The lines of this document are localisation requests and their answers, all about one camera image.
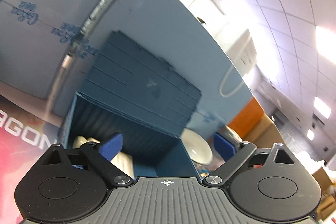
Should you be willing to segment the beige item inside box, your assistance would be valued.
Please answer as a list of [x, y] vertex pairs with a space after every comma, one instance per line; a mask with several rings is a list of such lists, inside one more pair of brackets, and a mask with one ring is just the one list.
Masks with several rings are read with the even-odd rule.
[[133, 158], [122, 152], [123, 138], [120, 133], [112, 135], [108, 139], [99, 141], [93, 137], [85, 138], [83, 136], [78, 136], [75, 138], [72, 148], [80, 148], [81, 145], [94, 142], [96, 143], [96, 148], [99, 153], [108, 159], [114, 166], [123, 171], [128, 176], [135, 178], [134, 168], [133, 168]]

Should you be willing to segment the grey lidded container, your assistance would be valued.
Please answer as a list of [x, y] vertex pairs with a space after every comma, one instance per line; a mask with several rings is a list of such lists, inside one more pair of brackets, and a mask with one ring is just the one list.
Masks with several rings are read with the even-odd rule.
[[242, 138], [228, 126], [223, 126], [218, 131], [218, 134], [234, 146], [239, 145], [243, 141]]

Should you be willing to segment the orange box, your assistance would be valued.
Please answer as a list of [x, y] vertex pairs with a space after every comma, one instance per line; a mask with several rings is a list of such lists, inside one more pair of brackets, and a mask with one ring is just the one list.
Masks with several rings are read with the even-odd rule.
[[230, 121], [228, 127], [234, 130], [242, 139], [259, 123], [264, 115], [264, 109], [255, 97]]

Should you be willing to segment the white ceramic bowl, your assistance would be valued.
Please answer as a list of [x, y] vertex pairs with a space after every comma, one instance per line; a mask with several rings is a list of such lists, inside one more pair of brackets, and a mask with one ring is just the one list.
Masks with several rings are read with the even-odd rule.
[[202, 165], [209, 165], [212, 162], [211, 147], [200, 135], [185, 128], [181, 134], [181, 140], [192, 161]]

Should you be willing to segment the brown cardboard box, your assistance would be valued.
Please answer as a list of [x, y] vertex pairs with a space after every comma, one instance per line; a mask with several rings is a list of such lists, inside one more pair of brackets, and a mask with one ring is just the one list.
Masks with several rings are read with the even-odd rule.
[[243, 137], [243, 140], [253, 143], [259, 148], [272, 148], [274, 143], [285, 143], [278, 128], [266, 114], [264, 114], [258, 124]]

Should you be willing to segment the dark blue plastic storage box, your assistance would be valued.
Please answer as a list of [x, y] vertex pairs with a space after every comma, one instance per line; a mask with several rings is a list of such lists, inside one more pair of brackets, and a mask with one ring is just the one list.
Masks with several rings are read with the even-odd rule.
[[111, 32], [75, 93], [59, 131], [64, 147], [77, 136], [123, 137], [136, 177], [195, 177], [181, 135], [201, 91], [122, 32]]

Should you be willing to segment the red printed desk mat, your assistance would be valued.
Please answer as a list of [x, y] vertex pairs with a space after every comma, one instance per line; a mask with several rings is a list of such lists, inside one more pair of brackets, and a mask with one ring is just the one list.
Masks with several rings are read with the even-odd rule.
[[17, 184], [57, 142], [59, 128], [1, 96], [1, 223], [20, 223]]

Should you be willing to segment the right light blue carton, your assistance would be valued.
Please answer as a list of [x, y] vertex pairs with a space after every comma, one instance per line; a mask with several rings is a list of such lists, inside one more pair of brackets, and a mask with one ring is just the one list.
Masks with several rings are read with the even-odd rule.
[[53, 111], [64, 116], [71, 97], [91, 69], [116, 65], [112, 87], [125, 92], [131, 51], [178, 73], [197, 88], [197, 106], [186, 125], [202, 136], [228, 124], [249, 104], [252, 93], [240, 73], [199, 20], [179, 0], [102, 0], [72, 41], [75, 63]]

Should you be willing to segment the light blue carton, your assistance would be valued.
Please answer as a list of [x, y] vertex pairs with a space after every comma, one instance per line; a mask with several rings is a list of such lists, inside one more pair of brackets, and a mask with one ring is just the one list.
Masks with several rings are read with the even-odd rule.
[[45, 98], [100, 0], [1, 0], [1, 81]]
[[197, 106], [186, 125], [202, 136], [228, 124], [249, 104], [252, 93], [240, 73], [199, 20], [179, 0], [102, 0], [72, 41], [75, 63], [53, 111], [64, 116], [71, 97], [91, 69], [116, 65], [112, 87], [125, 92], [131, 51], [178, 73], [197, 88]]

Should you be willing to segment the left light blue carton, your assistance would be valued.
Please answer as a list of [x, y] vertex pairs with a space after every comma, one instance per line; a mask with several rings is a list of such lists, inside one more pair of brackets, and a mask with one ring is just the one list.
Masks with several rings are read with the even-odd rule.
[[1, 81], [45, 98], [100, 0], [1, 0]]

